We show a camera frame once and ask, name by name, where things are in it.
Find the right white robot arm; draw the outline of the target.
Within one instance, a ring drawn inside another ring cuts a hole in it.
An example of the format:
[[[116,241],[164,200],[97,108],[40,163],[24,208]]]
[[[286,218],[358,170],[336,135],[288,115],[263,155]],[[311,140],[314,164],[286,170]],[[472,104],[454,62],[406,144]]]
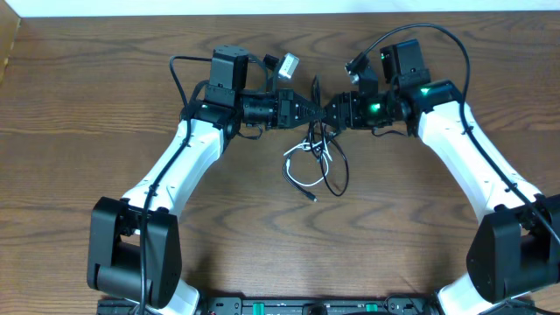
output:
[[[477,124],[462,89],[434,81],[419,43],[381,49],[379,89],[368,54],[346,65],[355,90],[326,106],[337,130],[376,130],[402,122],[431,148],[469,200],[478,220],[466,273],[437,292],[442,314],[482,314],[518,305],[522,295],[559,281],[559,198],[543,195],[500,154]]]

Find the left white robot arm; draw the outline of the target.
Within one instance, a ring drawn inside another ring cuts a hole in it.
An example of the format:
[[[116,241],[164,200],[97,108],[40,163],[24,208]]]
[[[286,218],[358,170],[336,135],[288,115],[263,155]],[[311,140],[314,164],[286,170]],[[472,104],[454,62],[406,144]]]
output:
[[[120,199],[100,198],[91,213],[87,285],[118,298],[101,314],[193,314],[199,292],[181,278],[179,217],[202,176],[241,135],[242,125],[289,130],[324,110],[279,81],[292,78],[299,59],[258,59],[221,45],[208,58],[210,76],[191,94],[176,134],[150,171]]]

